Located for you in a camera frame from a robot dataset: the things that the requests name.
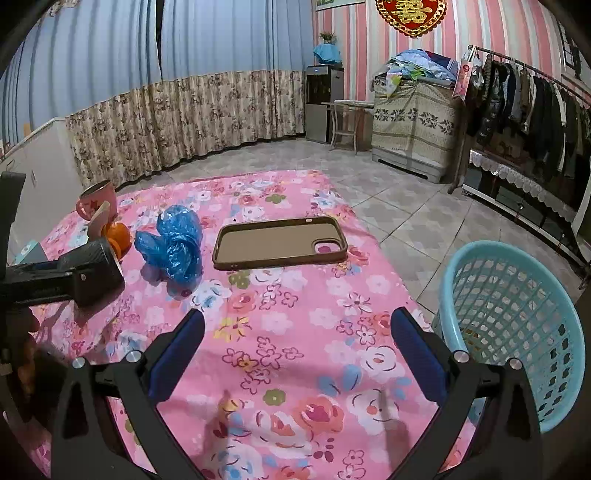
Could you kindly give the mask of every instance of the person's hand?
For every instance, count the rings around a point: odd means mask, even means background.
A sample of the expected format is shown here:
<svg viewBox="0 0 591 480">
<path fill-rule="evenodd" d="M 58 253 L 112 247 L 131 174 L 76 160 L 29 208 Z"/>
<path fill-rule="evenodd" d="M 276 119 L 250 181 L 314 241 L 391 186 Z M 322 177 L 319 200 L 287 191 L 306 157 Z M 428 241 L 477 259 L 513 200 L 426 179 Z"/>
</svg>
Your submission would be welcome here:
<svg viewBox="0 0 591 480">
<path fill-rule="evenodd" d="M 21 381 L 25 396 L 31 397 L 35 391 L 35 350 L 37 343 L 31 335 L 39 330 L 39 320 L 30 308 L 10 310 L 7 316 L 8 343 L 11 350 L 11 364 Z"/>
</svg>

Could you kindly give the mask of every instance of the cup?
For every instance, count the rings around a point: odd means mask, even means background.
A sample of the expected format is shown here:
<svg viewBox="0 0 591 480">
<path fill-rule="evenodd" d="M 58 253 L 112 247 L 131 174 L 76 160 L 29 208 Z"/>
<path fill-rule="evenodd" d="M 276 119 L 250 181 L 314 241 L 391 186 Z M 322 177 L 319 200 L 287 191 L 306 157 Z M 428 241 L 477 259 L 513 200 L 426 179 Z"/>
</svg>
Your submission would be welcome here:
<svg viewBox="0 0 591 480">
<path fill-rule="evenodd" d="M 103 180 L 83 191 L 76 202 L 76 211 L 84 220 L 90 222 L 92 216 L 105 201 L 111 204 L 109 210 L 109 221 L 111 222 L 117 216 L 117 195 L 110 180 Z"/>
</svg>

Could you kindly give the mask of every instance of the laundry basket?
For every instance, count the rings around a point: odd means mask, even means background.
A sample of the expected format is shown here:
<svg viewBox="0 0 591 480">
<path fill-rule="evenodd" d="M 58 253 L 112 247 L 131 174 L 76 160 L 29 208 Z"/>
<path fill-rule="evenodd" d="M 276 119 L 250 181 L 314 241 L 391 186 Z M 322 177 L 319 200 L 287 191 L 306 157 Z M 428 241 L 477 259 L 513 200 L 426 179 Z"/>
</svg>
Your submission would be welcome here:
<svg viewBox="0 0 591 480">
<path fill-rule="evenodd" d="M 585 365 L 579 317 L 560 282 L 527 253 L 488 241 L 461 248 L 441 281 L 433 329 L 452 352 L 467 351 L 476 361 L 519 358 L 543 433 L 572 408 Z M 472 420 L 482 411 L 479 400 Z"/>
</svg>

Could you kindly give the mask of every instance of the pink floral tablecloth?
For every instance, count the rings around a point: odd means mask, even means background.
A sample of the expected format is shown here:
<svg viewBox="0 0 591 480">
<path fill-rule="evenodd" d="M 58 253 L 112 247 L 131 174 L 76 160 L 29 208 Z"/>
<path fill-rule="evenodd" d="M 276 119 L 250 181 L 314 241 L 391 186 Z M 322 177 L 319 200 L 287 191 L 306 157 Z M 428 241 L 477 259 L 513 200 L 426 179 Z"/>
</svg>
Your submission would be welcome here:
<svg viewBox="0 0 591 480">
<path fill-rule="evenodd" d="M 173 330 L 192 307 L 207 331 L 170 400 L 158 406 L 208 479 L 386 479 L 433 414 L 393 342 L 390 314 L 423 314 L 353 210 L 319 171 L 270 171 L 153 187 L 119 197 L 121 221 L 155 230 L 166 207 L 195 210 L 203 227 L 201 282 L 171 288 L 135 248 L 122 261 L 125 291 L 90 319 L 73 303 L 38 308 L 38 343 L 65 356 L 118 361 Z M 238 272 L 213 268 L 219 229 L 314 215 L 338 219 L 346 262 Z M 86 242 L 76 212 L 43 242 L 49 258 Z M 149 461 L 119 400 L 113 412 L 134 461 Z M 473 434 L 466 423 L 446 466 Z M 46 442 L 34 457 L 47 469 Z"/>
</svg>

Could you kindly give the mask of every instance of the small table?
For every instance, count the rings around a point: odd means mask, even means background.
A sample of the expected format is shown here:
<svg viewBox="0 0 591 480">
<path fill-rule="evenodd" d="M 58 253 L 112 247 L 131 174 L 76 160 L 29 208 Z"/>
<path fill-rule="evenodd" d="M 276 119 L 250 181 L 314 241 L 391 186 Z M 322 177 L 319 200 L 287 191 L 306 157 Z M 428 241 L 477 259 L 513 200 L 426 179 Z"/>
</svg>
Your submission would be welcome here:
<svg viewBox="0 0 591 480">
<path fill-rule="evenodd" d="M 344 137 L 353 137 L 353 148 L 355 149 L 355 154 L 357 154 L 357 131 L 359 129 L 359 123 L 363 118 L 363 114 L 368 111 L 372 111 L 374 109 L 373 102 L 362 102 L 358 100 L 336 100 L 334 102 L 322 102 L 322 105 L 327 105 L 328 108 L 331 110 L 331 118 L 333 124 L 333 134 L 332 139 L 330 140 L 330 149 L 333 150 L 335 148 L 336 143 L 336 136 L 341 135 Z M 338 130 L 339 121 L 337 119 L 337 107 L 341 107 L 343 112 L 345 110 L 354 111 L 355 118 L 353 120 L 353 131 L 345 130 L 345 126 L 343 125 L 343 130 Z"/>
</svg>

